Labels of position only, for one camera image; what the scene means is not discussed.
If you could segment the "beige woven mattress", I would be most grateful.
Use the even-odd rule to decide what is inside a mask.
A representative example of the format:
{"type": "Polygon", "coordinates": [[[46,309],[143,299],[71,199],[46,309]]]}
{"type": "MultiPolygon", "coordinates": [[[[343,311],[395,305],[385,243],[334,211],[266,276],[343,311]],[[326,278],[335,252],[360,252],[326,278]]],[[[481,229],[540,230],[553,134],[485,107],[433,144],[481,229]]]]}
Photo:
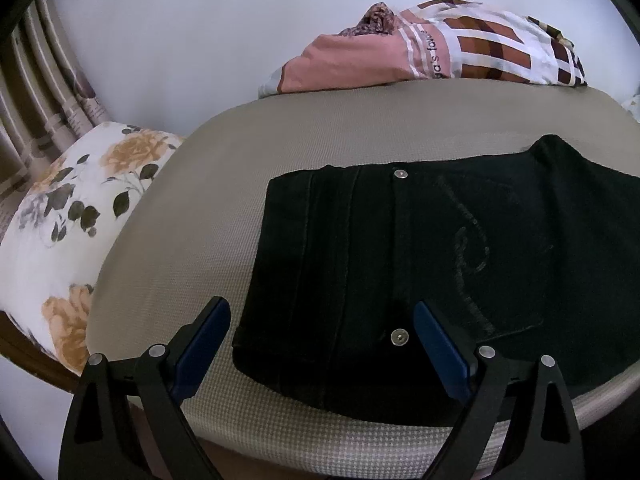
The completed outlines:
{"type": "MultiPolygon", "coordinates": [[[[213,296],[229,301],[226,342],[184,404],[195,433],[236,452],[316,474],[416,477],[449,426],[369,422],[313,408],[239,372],[232,359],[269,182],[326,166],[448,162],[516,154],[558,136],[582,157],[639,181],[639,126],[588,87],[492,80],[413,81],[272,96],[192,133],[151,184],[108,254],[87,344],[113,360],[165,342],[213,296]]],[[[573,396],[588,427],[639,391],[639,359],[573,396]]]]}

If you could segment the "dark wooden bed frame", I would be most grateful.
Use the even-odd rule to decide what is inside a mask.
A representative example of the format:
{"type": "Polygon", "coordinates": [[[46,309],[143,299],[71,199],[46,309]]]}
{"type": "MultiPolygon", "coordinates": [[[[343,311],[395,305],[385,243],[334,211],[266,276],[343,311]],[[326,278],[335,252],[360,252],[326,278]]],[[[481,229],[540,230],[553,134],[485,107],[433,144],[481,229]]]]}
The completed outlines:
{"type": "Polygon", "coordinates": [[[74,393],[79,378],[46,352],[38,349],[2,312],[0,314],[1,355],[48,385],[74,393]]]}

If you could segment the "floral white pillow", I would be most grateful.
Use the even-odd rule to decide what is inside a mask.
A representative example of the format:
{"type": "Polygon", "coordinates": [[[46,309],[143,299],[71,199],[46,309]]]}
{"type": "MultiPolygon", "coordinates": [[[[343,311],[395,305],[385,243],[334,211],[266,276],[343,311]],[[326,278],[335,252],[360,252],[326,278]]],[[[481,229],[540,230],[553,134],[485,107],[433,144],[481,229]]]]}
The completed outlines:
{"type": "Polygon", "coordinates": [[[21,201],[1,242],[1,309],[43,353],[80,374],[94,286],[130,214],[180,148],[175,133],[104,122],[21,201]]]}

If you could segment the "black pants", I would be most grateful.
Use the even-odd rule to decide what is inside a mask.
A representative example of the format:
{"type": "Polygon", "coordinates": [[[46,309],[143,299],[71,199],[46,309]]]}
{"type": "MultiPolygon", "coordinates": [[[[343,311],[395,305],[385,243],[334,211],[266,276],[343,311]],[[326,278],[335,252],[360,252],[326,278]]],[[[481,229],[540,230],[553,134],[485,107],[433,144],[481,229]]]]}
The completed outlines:
{"type": "Polygon", "coordinates": [[[449,426],[461,408],[418,304],[514,360],[558,360],[579,396],[639,359],[639,181],[558,136],[448,162],[272,179],[236,369],[332,413],[449,426]]]}

